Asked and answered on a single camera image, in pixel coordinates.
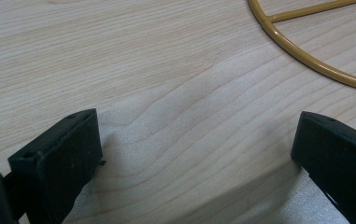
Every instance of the screw hole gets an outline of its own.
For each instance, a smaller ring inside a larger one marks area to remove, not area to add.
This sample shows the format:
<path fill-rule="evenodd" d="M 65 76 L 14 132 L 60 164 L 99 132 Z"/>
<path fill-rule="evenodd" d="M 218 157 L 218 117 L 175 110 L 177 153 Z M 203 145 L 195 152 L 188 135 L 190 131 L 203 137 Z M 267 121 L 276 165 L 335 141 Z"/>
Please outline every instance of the screw hole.
<path fill-rule="evenodd" d="M 23 157 L 24 157 L 25 159 L 29 159 L 29 158 L 32 158 L 32 157 L 34 157 L 34 156 L 35 156 L 35 153 L 34 153 L 34 152 L 27 152 L 27 153 L 23 154 Z"/>

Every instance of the gold metal bar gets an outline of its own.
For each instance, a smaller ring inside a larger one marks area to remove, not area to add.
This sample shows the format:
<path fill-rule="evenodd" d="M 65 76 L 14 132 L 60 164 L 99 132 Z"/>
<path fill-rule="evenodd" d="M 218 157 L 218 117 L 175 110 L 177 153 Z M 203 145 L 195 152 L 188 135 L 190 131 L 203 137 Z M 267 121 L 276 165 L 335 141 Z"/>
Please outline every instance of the gold metal bar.
<path fill-rule="evenodd" d="M 356 88 L 356 76 L 338 70 L 329 64 L 312 57 L 307 52 L 294 45 L 291 40 L 283 35 L 271 22 L 271 18 L 264 14 L 257 0 L 249 0 L 249 6 L 256 17 L 256 20 L 262 25 L 268 35 L 291 54 L 293 58 L 329 78 Z"/>
<path fill-rule="evenodd" d="M 330 3 L 319 4 L 313 7 L 304 7 L 292 11 L 278 13 L 272 16 L 268 16 L 271 22 L 288 21 L 294 18 L 307 16 L 314 13 L 319 13 L 322 11 L 327 11 L 330 9 L 345 7 L 348 5 L 355 4 L 356 0 L 336 0 Z"/>

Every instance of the wooden table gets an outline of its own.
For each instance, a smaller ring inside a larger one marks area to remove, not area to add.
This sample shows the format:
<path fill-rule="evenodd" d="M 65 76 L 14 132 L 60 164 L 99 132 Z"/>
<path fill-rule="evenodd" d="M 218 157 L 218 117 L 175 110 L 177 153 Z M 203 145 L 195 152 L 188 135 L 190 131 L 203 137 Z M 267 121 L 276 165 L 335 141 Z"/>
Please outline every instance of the wooden table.
<path fill-rule="evenodd" d="M 278 28 L 356 75 L 356 5 Z M 107 164 L 65 223 L 347 223 L 290 151 L 303 110 L 356 129 L 356 89 L 280 49 L 247 1 L 0 0 L 0 172 L 93 107 Z"/>

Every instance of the light wood tabletop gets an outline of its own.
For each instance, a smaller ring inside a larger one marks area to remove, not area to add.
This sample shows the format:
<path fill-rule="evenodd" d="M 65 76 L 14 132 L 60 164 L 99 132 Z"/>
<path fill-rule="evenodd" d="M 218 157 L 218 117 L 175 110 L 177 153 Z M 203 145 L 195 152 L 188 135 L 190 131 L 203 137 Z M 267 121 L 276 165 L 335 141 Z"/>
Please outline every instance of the light wood tabletop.
<path fill-rule="evenodd" d="M 356 4 L 277 27 L 356 75 Z M 304 110 L 356 129 L 356 89 L 283 51 L 246 0 L 0 0 L 0 173 L 88 108 L 107 163 L 64 223 L 348 223 L 290 152 Z"/>

